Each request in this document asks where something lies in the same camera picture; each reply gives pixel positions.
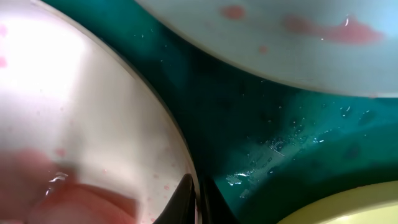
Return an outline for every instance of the pink stain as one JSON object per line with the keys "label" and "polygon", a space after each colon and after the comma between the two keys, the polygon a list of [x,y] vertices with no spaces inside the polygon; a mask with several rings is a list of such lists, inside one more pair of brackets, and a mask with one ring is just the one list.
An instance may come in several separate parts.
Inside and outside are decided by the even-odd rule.
{"label": "pink stain", "polygon": [[268,52],[268,48],[267,48],[266,46],[260,46],[260,47],[259,47],[259,52],[260,52],[261,54],[265,54],[265,53]]}
{"label": "pink stain", "polygon": [[56,153],[57,156],[59,156],[61,158],[64,158],[65,155],[67,154],[65,149],[63,149],[63,148],[56,149],[55,153]]}
{"label": "pink stain", "polygon": [[221,8],[220,13],[225,18],[232,19],[232,20],[242,19],[245,15],[244,8],[242,6],[238,6],[238,5],[223,7],[223,8]]}
{"label": "pink stain", "polygon": [[7,27],[4,24],[0,24],[0,36],[5,37],[7,35]]}
{"label": "pink stain", "polygon": [[296,34],[312,35],[322,40],[330,40],[343,44],[368,44],[384,38],[383,33],[375,31],[372,27],[359,22],[355,16],[347,16],[337,26],[321,26],[306,18],[288,15],[284,17],[282,25],[288,31]]}
{"label": "pink stain", "polygon": [[0,57],[0,68],[7,68],[8,63],[5,57]]}

